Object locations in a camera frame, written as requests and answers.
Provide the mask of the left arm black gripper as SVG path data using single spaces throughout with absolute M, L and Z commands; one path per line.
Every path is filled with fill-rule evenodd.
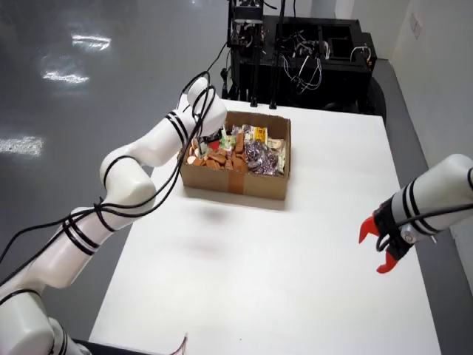
M 205 143 L 209 146 L 210 149 L 217 152 L 220 146 L 226 145 L 227 135 L 225 126 L 222 126 L 218 131 L 212 135 L 205 137 Z

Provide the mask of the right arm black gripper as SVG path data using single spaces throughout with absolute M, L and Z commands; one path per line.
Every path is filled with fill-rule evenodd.
M 404 241 L 400 229 L 396 226 L 391 200 L 384 201 L 373 212 L 373 216 L 368 217 L 361 224 L 358 242 L 362 243 L 369 234 L 378 236 L 375 244 L 376 251 L 386 251 L 384 264 L 376 269 L 379 274 L 387 274 L 393 270 L 398 263 L 397 260 L 403 258 L 411 248 L 411 245 Z

